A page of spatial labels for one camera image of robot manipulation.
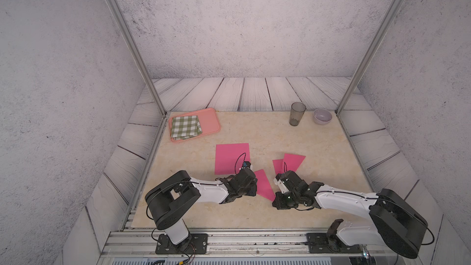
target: ceramic bowl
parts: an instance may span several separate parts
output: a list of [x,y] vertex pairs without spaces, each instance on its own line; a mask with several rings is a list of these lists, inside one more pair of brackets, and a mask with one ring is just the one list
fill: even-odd
[[314,122],[319,125],[327,125],[332,121],[332,114],[326,109],[316,109],[312,116],[314,117]]

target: white textured wall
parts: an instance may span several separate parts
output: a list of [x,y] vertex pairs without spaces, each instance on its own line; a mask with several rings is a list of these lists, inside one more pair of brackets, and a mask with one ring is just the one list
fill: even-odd
[[391,0],[118,0],[152,78],[351,76]]
[[471,248],[471,0],[406,0],[360,89]]
[[0,264],[52,264],[144,84],[105,0],[0,0]]

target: pink tray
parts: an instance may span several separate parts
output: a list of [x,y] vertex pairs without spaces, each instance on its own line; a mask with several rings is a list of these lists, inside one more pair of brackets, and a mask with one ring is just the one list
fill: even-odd
[[[185,113],[185,114],[181,114],[181,115],[178,115],[178,116],[175,116],[175,117],[185,117],[185,116],[198,116],[198,120],[200,121],[201,130],[203,131],[203,133],[201,133],[198,136],[188,138],[188,139],[175,140],[173,138],[170,138],[170,140],[173,143],[180,143],[182,141],[187,141],[187,140],[202,137],[202,136],[205,136],[205,135],[208,135],[208,134],[211,134],[211,133],[216,133],[216,132],[219,132],[219,130],[221,130],[221,124],[219,123],[218,116],[216,116],[216,111],[213,108],[200,109],[200,110],[192,111],[191,113]],[[173,118],[174,117],[171,117],[169,119],[169,132],[170,132],[170,134],[172,132],[172,120],[173,120]]]

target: pink paper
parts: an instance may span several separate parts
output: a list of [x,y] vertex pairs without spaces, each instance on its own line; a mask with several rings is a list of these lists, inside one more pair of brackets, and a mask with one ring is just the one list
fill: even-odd
[[296,172],[296,170],[299,168],[301,163],[304,161],[305,157],[306,156],[293,155],[290,153],[286,153],[281,166],[283,167],[286,163],[287,170]]
[[216,144],[216,162],[214,165],[214,173],[216,175],[234,174],[234,166],[237,161],[237,173],[242,167],[244,161],[250,162],[249,144]]
[[269,199],[270,201],[275,200],[275,193],[271,189],[270,182],[268,181],[265,170],[255,171],[255,177],[257,178],[257,194],[262,197]]
[[274,159],[273,167],[275,168],[275,174],[283,174],[283,159]]

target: checkered cloth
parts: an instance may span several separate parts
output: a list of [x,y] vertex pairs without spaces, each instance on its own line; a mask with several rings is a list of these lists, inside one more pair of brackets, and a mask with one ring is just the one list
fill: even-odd
[[203,133],[198,116],[174,117],[170,137],[175,140],[188,139]]

